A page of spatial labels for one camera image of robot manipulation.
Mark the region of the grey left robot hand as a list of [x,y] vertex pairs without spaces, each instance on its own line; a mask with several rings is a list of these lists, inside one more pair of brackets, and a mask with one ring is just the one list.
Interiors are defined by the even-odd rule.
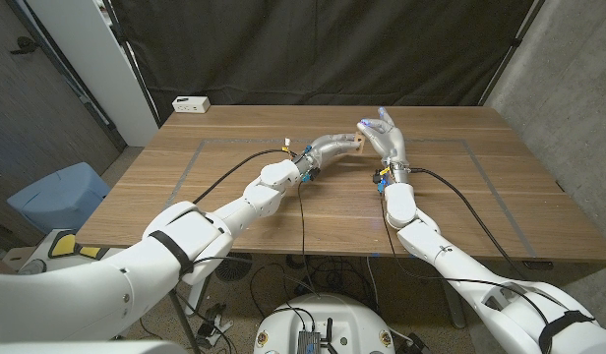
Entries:
[[359,146],[354,134],[324,135],[315,139],[310,148],[298,156],[294,163],[299,173],[303,174],[313,168],[322,169],[333,157],[356,151]]

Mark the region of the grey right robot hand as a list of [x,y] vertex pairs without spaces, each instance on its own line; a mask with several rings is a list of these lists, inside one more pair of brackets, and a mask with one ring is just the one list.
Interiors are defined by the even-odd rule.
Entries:
[[403,134],[385,107],[380,107],[378,114],[377,119],[361,119],[357,128],[369,140],[385,167],[405,170],[409,162]]

